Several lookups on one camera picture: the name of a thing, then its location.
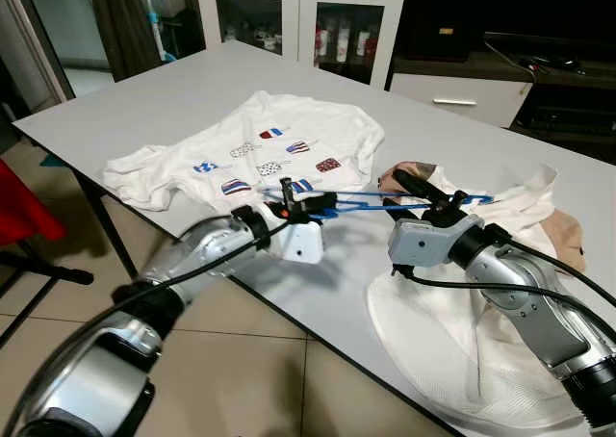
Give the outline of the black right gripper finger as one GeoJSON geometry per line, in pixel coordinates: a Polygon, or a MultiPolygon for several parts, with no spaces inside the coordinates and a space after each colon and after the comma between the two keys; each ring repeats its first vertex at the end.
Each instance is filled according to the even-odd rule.
{"type": "Polygon", "coordinates": [[[418,199],[418,198],[413,198],[413,196],[406,195],[405,190],[401,186],[399,187],[403,191],[401,192],[400,196],[398,196],[398,198],[396,199],[396,203],[399,204],[400,207],[409,207],[410,209],[415,209],[415,208],[431,209],[432,208],[430,204],[426,204],[423,200],[418,199]]]}
{"type": "Polygon", "coordinates": [[[405,190],[406,195],[421,199],[431,207],[444,207],[450,203],[449,194],[413,173],[396,168],[395,181],[405,190]]]}

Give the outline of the blue plastic hanger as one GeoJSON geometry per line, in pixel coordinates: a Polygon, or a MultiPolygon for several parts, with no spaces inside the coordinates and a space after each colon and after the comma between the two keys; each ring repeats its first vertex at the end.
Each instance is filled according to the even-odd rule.
{"type": "MultiPolygon", "coordinates": [[[[336,210],[339,212],[339,216],[344,213],[361,212],[361,210],[381,210],[381,212],[389,212],[395,218],[403,217],[403,212],[406,216],[410,213],[421,213],[426,208],[410,209],[406,205],[399,205],[396,203],[396,199],[400,196],[400,193],[377,193],[377,192],[335,192],[335,191],[307,191],[296,193],[296,199],[300,200],[303,196],[309,196],[321,193],[335,193],[338,195],[336,200],[336,210]]],[[[281,207],[282,193],[274,188],[263,188],[261,195],[268,204],[274,209],[274,212],[278,214],[278,210],[274,208],[274,205],[281,207]]]]}

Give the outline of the white bag print t-shirt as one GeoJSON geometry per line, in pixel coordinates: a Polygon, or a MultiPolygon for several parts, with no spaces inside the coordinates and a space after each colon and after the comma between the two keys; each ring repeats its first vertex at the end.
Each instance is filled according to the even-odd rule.
{"type": "Polygon", "coordinates": [[[104,186],[122,202],[165,210],[183,193],[227,213],[281,194],[356,192],[369,185],[381,124],[352,104],[255,92],[217,123],[172,145],[113,159],[104,186]]]}

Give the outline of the white button shirt plaid cuffs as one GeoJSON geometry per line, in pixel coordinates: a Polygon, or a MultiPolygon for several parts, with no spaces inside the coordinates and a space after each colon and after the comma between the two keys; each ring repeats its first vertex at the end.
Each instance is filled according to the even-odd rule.
{"type": "MultiPolygon", "coordinates": [[[[463,204],[463,212],[583,271],[582,230],[554,207],[555,179],[557,171],[541,165],[505,191],[468,188],[475,202],[463,204]]],[[[419,286],[392,271],[374,279],[366,298],[378,339],[423,406],[492,432],[580,423],[566,390],[479,291],[419,286]]]]}

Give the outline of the white drawer unit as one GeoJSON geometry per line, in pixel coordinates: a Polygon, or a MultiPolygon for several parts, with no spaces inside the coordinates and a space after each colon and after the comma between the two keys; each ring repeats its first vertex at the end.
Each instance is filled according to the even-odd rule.
{"type": "Polygon", "coordinates": [[[501,128],[509,128],[532,87],[532,82],[420,73],[392,73],[389,81],[394,94],[501,128]]]}

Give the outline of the black media console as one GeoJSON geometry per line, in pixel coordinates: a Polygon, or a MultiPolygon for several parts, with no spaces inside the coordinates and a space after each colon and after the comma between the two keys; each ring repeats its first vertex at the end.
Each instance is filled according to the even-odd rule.
{"type": "Polygon", "coordinates": [[[510,132],[613,163],[615,0],[404,0],[392,73],[533,84],[510,132]]]}

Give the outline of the white glass door cabinet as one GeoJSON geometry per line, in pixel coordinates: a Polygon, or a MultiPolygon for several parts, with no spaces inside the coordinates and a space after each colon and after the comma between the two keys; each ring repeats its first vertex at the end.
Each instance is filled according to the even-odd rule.
{"type": "Polygon", "coordinates": [[[245,42],[386,90],[404,0],[197,0],[204,44],[245,42]]]}

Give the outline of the black table leg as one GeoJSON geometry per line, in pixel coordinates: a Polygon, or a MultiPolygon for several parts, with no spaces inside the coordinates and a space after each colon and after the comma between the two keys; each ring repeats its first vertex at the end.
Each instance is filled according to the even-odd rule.
{"type": "Polygon", "coordinates": [[[120,234],[109,214],[109,210],[106,209],[104,202],[102,202],[102,198],[106,195],[105,191],[86,174],[78,171],[78,169],[74,168],[73,174],[81,191],[83,191],[89,208],[92,209],[92,212],[98,220],[98,224],[100,224],[102,230],[104,230],[107,243],[109,243],[111,249],[114,250],[115,256],[118,257],[120,264],[126,270],[129,277],[137,277],[140,272],[135,266],[135,262],[133,262],[131,255],[129,255],[126,244],[123,242],[122,238],[120,238],[120,234]]]}

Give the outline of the dark curtain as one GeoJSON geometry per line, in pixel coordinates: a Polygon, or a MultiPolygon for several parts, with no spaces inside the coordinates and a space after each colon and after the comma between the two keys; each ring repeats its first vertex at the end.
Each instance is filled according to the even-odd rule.
{"type": "Polygon", "coordinates": [[[163,64],[142,0],[91,0],[107,64],[123,81],[163,64]]]}

